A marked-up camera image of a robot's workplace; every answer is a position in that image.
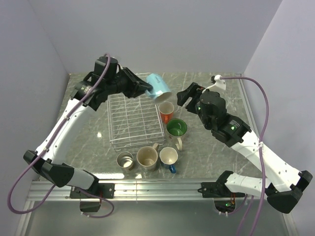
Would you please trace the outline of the orange mug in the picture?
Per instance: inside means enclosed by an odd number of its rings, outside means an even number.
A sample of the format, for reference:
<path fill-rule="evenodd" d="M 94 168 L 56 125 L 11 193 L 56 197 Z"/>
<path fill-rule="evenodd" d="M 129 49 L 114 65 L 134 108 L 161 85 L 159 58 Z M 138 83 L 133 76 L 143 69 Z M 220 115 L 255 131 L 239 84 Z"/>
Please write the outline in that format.
<path fill-rule="evenodd" d="M 165 101 L 159 104 L 158 108 L 162 122 L 168 124 L 174 115 L 174 105 L 171 102 Z"/>

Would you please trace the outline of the light blue mug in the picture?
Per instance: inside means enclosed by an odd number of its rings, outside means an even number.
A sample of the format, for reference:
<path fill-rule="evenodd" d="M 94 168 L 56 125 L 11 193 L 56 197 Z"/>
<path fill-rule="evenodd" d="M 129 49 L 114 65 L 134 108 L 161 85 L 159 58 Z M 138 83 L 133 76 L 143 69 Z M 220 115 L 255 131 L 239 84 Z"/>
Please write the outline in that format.
<path fill-rule="evenodd" d="M 155 104 L 160 104 L 172 96 L 170 88 L 160 75 L 152 73 L 146 77 L 146 82 L 152 86 L 152 89 L 146 90 L 145 94 Z"/>

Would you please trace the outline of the green interior floral mug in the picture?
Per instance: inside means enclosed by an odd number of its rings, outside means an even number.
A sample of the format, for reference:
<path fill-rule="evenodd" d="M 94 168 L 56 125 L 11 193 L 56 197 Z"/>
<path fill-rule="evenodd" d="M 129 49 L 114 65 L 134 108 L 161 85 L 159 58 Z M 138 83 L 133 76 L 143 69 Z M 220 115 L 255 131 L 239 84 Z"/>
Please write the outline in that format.
<path fill-rule="evenodd" d="M 182 151 L 183 139 L 188 130 L 186 122 L 179 118 L 173 118 L 166 125 L 166 130 L 169 140 L 179 151 Z"/>

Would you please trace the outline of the beige patterned mug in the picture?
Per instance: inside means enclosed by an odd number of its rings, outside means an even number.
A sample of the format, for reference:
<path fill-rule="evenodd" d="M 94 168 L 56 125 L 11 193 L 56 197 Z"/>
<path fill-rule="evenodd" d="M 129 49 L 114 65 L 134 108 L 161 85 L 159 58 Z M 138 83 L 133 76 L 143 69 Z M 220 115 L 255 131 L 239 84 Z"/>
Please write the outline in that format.
<path fill-rule="evenodd" d="M 146 171 L 153 171 L 158 162 L 158 148 L 159 144 L 154 143 L 152 147 L 146 146 L 138 150 L 136 159 L 137 162 Z"/>

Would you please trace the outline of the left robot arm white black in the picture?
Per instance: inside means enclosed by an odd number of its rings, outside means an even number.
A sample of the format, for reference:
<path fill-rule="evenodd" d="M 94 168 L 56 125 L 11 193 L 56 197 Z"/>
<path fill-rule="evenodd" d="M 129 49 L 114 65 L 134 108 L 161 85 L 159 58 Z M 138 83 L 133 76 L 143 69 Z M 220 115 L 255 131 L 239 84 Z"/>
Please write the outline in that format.
<path fill-rule="evenodd" d="M 99 179 L 65 163 L 71 143 L 108 96 L 122 93 L 127 98 L 136 98 L 152 88 L 128 68 L 121 67 L 116 59 L 100 57 L 94 70 L 75 85 L 63 115 L 46 140 L 36 150 L 26 151 L 23 159 L 55 186 L 81 188 L 87 197 L 95 197 Z"/>

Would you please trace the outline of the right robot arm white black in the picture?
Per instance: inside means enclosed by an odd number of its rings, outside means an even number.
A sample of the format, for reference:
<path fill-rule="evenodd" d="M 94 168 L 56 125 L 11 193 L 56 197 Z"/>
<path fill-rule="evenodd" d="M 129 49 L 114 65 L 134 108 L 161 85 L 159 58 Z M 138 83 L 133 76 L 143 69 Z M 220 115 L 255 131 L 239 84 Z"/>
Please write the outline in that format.
<path fill-rule="evenodd" d="M 290 213 L 310 184 L 313 176 L 299 171 L 277 156 L 239 117 L 227 112 L 226 101 L 215 86 L 204 88 L 192 83 L 177 93 L 177 104 L 197 114 L 213 137 L 254 164 L 266 179 L 247 177 L 224 171 L 216 182 L 203 182 L 199 192 L 204 198 L 253 195 L 263 197 L 276 210 Z"/>

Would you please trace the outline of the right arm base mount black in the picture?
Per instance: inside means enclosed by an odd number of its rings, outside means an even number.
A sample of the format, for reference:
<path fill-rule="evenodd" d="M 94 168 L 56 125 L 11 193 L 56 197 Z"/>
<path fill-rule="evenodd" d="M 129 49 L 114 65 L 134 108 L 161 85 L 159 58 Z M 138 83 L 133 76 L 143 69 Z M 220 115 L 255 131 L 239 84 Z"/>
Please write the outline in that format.
<path fill-rule="evenodd" d="M 231 192 L 227 187 L 216 182 L 202 182 L 201 187 L 197 190 L 202 198 L 211 198 L 214 200 L 215 210 L 219 214 L 229 215 L 236 210 L 236 200 L 243 198 L 242 204 L 247 199 L 246 194 Z"/>

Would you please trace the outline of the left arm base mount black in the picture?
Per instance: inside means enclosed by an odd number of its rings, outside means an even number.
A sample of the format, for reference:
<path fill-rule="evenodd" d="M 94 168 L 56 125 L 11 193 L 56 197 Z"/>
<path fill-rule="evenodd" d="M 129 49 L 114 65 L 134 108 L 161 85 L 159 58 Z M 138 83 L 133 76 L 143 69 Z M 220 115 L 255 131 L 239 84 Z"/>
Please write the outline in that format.
<path fill-rule="evenodd" d="M 114 192 L 114 183 L 97 183 L 88 190 L 72 187 L 69 198 L 80 201 L 80 211 L 85 215 L 88 213 L 97 213 L 101 208 L 102 202 L 107 202 L 111 206 L 110 211 L 106 214 L 106 216 L 109 216 L 115 208 L 112 202 L 109 201 L 109 199 L 114 198 Z"/>

